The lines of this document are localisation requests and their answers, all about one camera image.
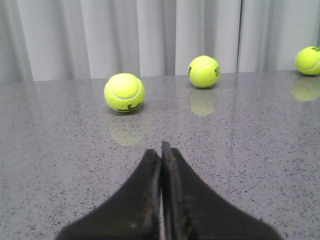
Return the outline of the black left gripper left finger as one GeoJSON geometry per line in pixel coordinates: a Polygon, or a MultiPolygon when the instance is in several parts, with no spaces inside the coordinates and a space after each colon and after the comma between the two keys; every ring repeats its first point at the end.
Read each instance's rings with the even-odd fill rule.
{"type": "Polygon", "coordinates": [[[145,151],[123,186],[105,203],[64,227],[58,240],[157,240],[161,159],[145,151]]]}

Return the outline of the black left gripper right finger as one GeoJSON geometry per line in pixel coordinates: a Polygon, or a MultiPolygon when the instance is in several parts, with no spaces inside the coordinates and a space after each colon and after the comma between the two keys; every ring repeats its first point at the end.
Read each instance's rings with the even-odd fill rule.
{"type": "Polygon", "coordinates": [[[212,190],[167,141],[162,150],[162,201],[167,240],[279,240],[268,224],[212,190]]]}

